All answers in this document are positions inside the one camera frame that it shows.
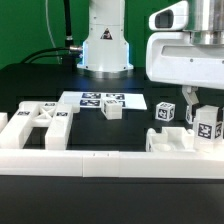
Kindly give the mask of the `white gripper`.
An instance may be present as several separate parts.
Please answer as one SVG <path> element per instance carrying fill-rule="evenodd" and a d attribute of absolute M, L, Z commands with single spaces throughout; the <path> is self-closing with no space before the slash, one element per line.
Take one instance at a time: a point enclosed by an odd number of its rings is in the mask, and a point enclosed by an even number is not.
<path fill-rule="evenodd" d="M 195 115 L 197 87 L 224 90 L 224 47 L 192 45 L 188 32 L 156 32 L 147 42 L 146 74 L 151 81 L 183 85 Z"/>

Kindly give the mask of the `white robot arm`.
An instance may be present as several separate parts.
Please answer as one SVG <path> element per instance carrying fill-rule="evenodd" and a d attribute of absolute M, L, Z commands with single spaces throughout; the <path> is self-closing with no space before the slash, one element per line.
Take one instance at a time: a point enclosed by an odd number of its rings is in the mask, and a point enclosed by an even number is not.
<path fill-rule="evenodd" d="M 125 0 L 90 0 L 89 35 L 80 69 L 116 77 L 133 68 L 124 39 Z M 224 90 L 224 0 L 180 0 L 149 17 L 146 74 L 179 84 L 187 103 L 199 87 Z"/>

